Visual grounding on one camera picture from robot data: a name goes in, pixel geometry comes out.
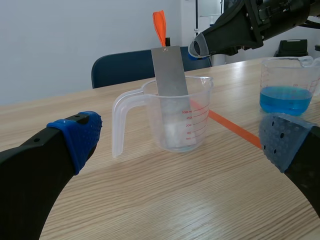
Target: measuring cup handle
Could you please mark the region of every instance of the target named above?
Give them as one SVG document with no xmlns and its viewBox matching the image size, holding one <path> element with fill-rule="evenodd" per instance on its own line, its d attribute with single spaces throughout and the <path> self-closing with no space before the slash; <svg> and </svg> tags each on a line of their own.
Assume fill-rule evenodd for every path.
<svg viewBox="0 0 320 240">
<path fill-rule="evenodd" d="M 112 107 L 112 156 L 116 158 L 124 149 L 126 116 L 130 109 L 144 106 L 148 95 L 143 89 L 128 91 L 121 94 Z"/>
</svg>

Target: robotic arm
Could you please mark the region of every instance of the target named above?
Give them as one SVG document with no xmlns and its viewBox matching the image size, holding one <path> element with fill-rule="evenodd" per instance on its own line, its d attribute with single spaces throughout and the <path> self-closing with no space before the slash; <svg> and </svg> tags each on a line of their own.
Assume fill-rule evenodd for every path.
<svg viewBox="0 0 320 240">
<path fill-rule="evenodd" d="M 0 240 L 40 238 L 59 194 L 95 152 L 101 128 L 96 112 L 80 112 L 0 152 Z"/>
<path fill-rule="evenodd" d="M 195 58 L 232 56 L 239 49 L 260 48 L 263 41 L 297 26 L 320 29 L 309 16 L 320 16 L 320 0 L 239 0 L 197 35 L 189 53 Z"/>
</svg>

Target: measuring cup with blue liquid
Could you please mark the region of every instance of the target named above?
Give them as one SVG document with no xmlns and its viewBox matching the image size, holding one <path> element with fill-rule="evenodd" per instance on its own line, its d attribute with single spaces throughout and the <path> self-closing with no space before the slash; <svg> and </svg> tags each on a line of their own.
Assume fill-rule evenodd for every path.
<svg viewBox="0 0 320 240">
<path fill-rule="evenodd" d="M 262 62 L 260 106 L 267 113 L 303 114 L 320 92 L 320 58 L 277 57 Z"/>
</svg>

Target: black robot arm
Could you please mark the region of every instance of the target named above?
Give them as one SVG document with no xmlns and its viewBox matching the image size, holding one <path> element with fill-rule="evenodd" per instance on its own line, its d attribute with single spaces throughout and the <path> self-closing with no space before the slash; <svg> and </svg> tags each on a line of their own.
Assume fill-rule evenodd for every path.
<svg viewBox="0 0 320 240">
<path fill-rule="evenodd" d="M 319 29 L 308 21 L 320 15 L 320 0 L 239 0 L 228 8 L 189 47 L 196 58 L 235 55 L 239 49 L 256 49 L 263 41 L 297 26 Z"/>
<path fill-rule="evenodd" d="M 0 240 L 38 240 L 56 199 L 94 153 L 101 117 L 81 112 L 49 123 L 0 152 Z"/>
<path fill-rule="evenodd" d="M 299 188 L 320 217 L 320 127 L 271 113 L 262 119 L 259 137 L 266 157 Z"/>
</svg>

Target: orange tape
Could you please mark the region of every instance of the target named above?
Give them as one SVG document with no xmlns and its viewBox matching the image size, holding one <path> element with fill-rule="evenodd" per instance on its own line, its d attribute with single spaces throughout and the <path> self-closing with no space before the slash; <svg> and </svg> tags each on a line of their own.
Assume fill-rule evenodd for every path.
<svg viewBox="0 0 320 240">
<path fill-rule="evenodd" d="M 165 12 L 163 10 L 156 11 L 153 13 L 153 25 L 162 47 L 165 47 L 167 23 L 166 23 Z"/>
<path fill-rule="evenodd" d="M 252 134 L 251 132 L 243 129 L 242 127 L 234 124 L 232 121 L 224 118 L 223 116 L 217 114 L 214 111 L 209 110 L 209 118 L 215 120 L 225 128 L 229 129 L 230 131 L 234 132 L 235 134 L 242 137 L 244 140 L 247 140 L 249 143 L 255 145 L 259 149 L 261 149 L 260 139 L 256 135 Z"/>
</svg>

